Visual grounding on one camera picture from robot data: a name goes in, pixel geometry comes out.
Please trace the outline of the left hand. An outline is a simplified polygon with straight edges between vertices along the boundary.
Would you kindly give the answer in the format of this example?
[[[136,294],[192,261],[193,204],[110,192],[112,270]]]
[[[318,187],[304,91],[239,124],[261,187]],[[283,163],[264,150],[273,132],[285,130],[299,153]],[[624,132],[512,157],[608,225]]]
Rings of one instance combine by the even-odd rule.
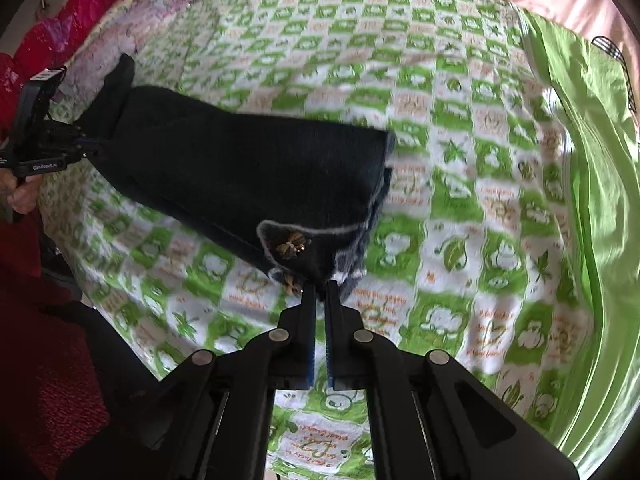
[[[0,170],[1,195],[17,214],[29,214],[37,207],[43,174],[27,177],[22,184],[17,183],[9,169]]]

